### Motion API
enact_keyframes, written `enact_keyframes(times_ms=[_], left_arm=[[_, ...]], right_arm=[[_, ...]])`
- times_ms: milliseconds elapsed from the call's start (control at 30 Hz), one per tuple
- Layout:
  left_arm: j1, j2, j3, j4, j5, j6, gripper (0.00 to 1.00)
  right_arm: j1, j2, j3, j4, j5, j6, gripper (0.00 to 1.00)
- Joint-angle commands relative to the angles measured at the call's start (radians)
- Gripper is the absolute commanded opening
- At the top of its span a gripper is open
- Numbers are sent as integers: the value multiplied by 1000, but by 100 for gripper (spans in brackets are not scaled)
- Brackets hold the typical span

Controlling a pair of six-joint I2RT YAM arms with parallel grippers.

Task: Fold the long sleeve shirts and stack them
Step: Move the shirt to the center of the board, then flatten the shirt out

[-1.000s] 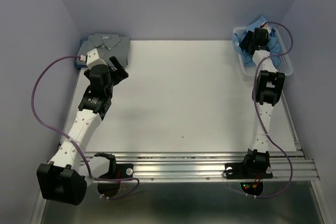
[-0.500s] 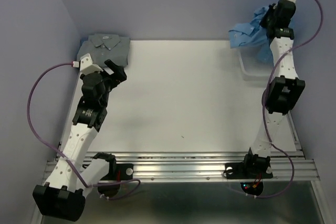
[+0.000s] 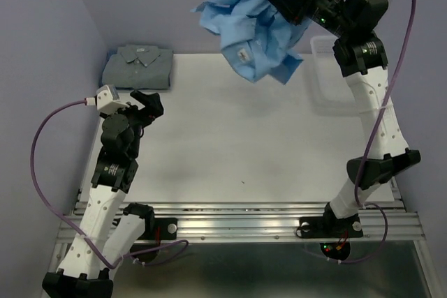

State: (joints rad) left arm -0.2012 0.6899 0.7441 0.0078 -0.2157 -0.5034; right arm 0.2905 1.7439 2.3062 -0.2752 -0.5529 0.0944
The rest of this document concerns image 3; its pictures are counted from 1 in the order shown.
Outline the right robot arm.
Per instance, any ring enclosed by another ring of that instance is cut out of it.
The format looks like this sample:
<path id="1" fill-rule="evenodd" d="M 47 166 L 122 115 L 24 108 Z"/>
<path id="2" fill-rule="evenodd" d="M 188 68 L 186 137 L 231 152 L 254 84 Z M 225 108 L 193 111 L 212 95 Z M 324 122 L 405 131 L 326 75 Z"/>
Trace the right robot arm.
<path id="1" fill-rule="evenodd" d="M 388 82 L 388 58 L 374 29 L 388 0 L 269 0 L 294 25 L 309 18 L 336 36 L 333 45 L 359 113 L 367 140 L 364 154 L 346 164 L 348 179 L 322 216 L 302 217 L 296 235 L 302 239 L 361 237 L 358 210 L 370 195 L 397 174 L 420 162 L 420 152 L 404 139 Z"/>

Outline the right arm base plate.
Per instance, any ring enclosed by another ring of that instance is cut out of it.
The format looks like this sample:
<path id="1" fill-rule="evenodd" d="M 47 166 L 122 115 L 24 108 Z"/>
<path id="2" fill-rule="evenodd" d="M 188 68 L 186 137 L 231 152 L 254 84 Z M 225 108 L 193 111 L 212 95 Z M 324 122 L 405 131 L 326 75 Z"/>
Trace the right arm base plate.
<path id="1" fill-rule="evenodd" d="M 345 233 L 348 238 L 364 236 L 359 215 L 334 220 L 322 216 L 301 217 L 295 229 L 295 235 L 302 239 L 338 239 Z"/>

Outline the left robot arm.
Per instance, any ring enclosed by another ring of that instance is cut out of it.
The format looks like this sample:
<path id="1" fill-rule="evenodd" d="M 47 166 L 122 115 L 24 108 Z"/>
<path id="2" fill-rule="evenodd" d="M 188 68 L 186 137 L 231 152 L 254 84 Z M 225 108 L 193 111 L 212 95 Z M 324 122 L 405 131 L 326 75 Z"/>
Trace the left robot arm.
<path id="1" fill-rule="evenodd" d="M 155 231 L 153 208 L 138 203 L 125 208 L 116 230 L 110 230 L 136 175 L 144 129 L 164 113 L 158 93 L 134 90 L 130 96 L 137 105 L 125 103 L 113 86 L 105 85 L 83 101 L 96 107 L 103 120 L 101 149 L 87 208 L 80 224 L 72 224 L 71 247 L 57 270 L 43 279 L 49 297 L 110 297 L 115 273 L 132 244 Z"/>

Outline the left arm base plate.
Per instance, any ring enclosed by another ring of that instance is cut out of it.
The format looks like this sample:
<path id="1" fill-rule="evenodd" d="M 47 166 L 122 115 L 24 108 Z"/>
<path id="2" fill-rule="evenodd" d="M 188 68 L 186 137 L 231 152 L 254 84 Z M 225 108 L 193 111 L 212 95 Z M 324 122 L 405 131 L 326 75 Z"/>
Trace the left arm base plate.
<path id="1" fill-rule="evenodd" d="M 155 218 L 138 241 L 174 241 L 177 238 L 177 226 L 177 218 Z"/>

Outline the light blue long sleeve shirt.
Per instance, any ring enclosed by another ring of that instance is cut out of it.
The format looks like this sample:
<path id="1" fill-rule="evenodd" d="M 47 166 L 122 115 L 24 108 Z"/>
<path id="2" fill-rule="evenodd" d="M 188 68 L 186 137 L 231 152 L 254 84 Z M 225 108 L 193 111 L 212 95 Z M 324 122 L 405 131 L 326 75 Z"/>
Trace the light blue long sleeve shirt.
<path id="1" fill-rule="evenodd" d="M 288 23 L 269 0 L 204 0 L 193 8 L 202 28 L 220 38 L 231 68 L 255 83 L 269 75 L 286 84 L 303 62 L 293 51 L 311 24 Z"/>

